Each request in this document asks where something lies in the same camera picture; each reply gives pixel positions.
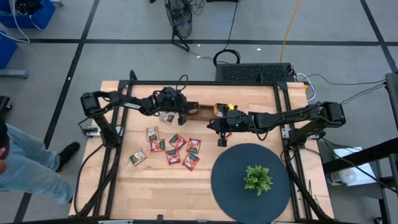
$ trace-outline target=fan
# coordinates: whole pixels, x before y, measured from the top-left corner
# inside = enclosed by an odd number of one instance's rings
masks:
[[[187,0],[165,0],[167,17],[173,28],[172,44],[189,51],[189,46],[183,39],[186,39],[192,32],[192,12]],[[185,45],[181,46],[174,42],[177,36]]]

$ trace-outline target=white container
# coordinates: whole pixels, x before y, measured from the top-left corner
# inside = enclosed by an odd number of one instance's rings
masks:
[[[327,174],[325,177],[326,181],[332,186],[352,184],[356,181],[356,173],[352,169],[333,172],[331,174]]]

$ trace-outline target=round black platform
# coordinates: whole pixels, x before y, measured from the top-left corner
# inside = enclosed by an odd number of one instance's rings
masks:
[[[246,190],[243,180],[248,166],[269,168],[271,189],[257,196]],[[223,152],[211,171],[211,189],[220,208],[241,223],[269,223],[286,208],[290,197],[289,177],[282,161],[257,144],[239,144]]]

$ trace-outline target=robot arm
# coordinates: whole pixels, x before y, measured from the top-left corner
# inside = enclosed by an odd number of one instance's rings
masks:
[[[210,120],[207,128],[213,129],[217,134],[221,135],[218,146],[226,147],[225,133],[228,132],[264,134],[280,125],[311,121],[302,128],[289,131],[290,145],[301,146],[309,136],[317,134],[322,137],[325,135],[323,132],[324,128],[339,128],[346,122],[343,107],[333,102],[318,102],[303,108],[276,114],[257,112],[246,114],[237,110],[237,108],[235,106],[234,110],[229,110],[226,107],[224,108],[224,110],[227,110],[226,115]]]
[[[101,107],[99,98],[103,98],[108,104]],[[95,91],[84,93],[80,101],[85,115],[88,118],[93,118],[101,130],[101,138],[105,147],[117,147],[121,143],[116,127],[109,124],[104,117],[105,113],[118,106],[138,110],[146,116],[156,115],[160,111],[176,112],[178,113],[178,124],[183,125],[187,121],[185,115],[190,111],[195,111],[199,105],[198,102],[187,102],[187,98],[181,91],[174,90],[172,87],[165,87],[142,99],[123,95],[117,91]]]

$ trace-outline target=blue bin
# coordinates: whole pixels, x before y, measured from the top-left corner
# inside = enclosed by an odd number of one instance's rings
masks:
[[[14,40],[11,40],[3,35],[0,35],[0,69],[5,69],[12,55],[17,50],[18,45]]]
[[[0,0],[0,11],[12,12],[9,6],[9,0]],[[50,0],[42,0],[43,8],[39,9],[32,15],[16,15],[16,19],[20,28],[37,29],[34,24],[40,29],[45,29],[50,22],[50,19],[55,11],[55,6]],[[0,23],[8,28],[17,28],[12,14],[0,14]]]

